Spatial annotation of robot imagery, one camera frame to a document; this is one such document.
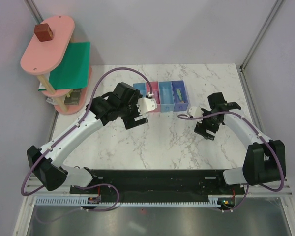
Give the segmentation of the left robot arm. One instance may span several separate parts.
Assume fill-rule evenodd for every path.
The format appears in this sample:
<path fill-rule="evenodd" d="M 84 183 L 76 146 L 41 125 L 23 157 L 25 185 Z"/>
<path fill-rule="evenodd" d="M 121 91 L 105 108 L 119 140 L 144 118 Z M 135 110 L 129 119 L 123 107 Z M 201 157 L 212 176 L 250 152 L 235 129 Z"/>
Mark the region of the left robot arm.
<path fill-rule="evenodd" d="M 79 118 L 56 139 L 40 148 L 31 146 L 27 157 L 32 173 L 49 191 L 62 185 L 80 186 L 87 193 L 94 193 L 98 181 L 87 168 L 64 166 L 65 159 L 86 138 L 109 122 L 121 118 L 125 128 L 131 129 L 148 122 L 143 115 L 155 107 L 152 99 L 143 97 L 139 90 L 121 82 L 114 91 L 94 98 Z"/>

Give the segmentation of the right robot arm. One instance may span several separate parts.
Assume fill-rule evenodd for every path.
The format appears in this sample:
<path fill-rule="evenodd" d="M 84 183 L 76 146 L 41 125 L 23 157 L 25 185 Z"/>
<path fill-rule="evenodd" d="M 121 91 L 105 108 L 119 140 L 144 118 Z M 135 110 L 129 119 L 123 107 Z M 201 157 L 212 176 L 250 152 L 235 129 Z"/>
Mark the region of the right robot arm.
<path fill-rule="evenodd" d="M 236 102 L 227 102 L 221 92 L 208 96 L 210 110 L 191 107 L 188 114 L 200 117 L 194 132 L 206 140 L 214 140 L 221 125 L 229 127 L 246 148 L 242 167 L 227 169 L 215 181 L 216 190 L 228 193 L 233 184 L 266 186 L 267 183 L 284 182 L 286 176 L 285 145 L 262 133 L 244 116 Z"/>

